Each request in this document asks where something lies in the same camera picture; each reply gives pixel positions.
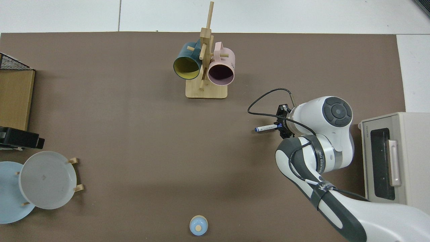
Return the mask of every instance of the wooden base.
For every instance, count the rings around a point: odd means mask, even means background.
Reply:
[[[224,99],[227,97],[227,86],[218,86],[207,78],[203,81],[203,70],[192,80],[185,81],[185,96],[187,98]]]

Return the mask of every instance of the plate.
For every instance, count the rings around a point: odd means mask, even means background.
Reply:
[[[68,159],[53,151],[32,155],[19,175],[22,195],[36,207],[56,209],[74,194],[76,172]]]
[[[0,224],[13,223],[27,216],[34,208],[27,202],[19,190],[19,176],[22,164],[12,161],[0,162]]]

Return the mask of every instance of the wooden mug stand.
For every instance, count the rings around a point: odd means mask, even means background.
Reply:
[[[200,44],[202,45],[199,57],[199,59],[202,60],[200,73],[196,78],[186,80],[185,82],[185,96],[187,98],[224,99],[227,97],[227,86],[218,86],[213,84],[209,81],[207,73],[211,62],[211,56],[213,56],[211,50],[214,36],[210,29],[213,7],[214,2],[211,2],[209,5],[206,28],[202,28],[200,31]]]

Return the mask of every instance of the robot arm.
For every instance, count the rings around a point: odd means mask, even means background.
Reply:
[[[401,204],[348,198],[321,176],[352,161],[352,111],[344,100],[314,99],[289,110],[287,117],[310,127],[316,135],[287,122],[283,129],[296,137],[285,138],[276,150],[278,168],[343,237],[352,242],[430,241],[426,213]]]

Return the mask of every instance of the oven door window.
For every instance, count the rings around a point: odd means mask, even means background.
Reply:
[[[388,172],[387,140],[390,139],[390,130],[387,128],[372,130],[370,142],[372,146],[373,184],[375,195],[380,198],[394,200],[394,187],[390,185]]]

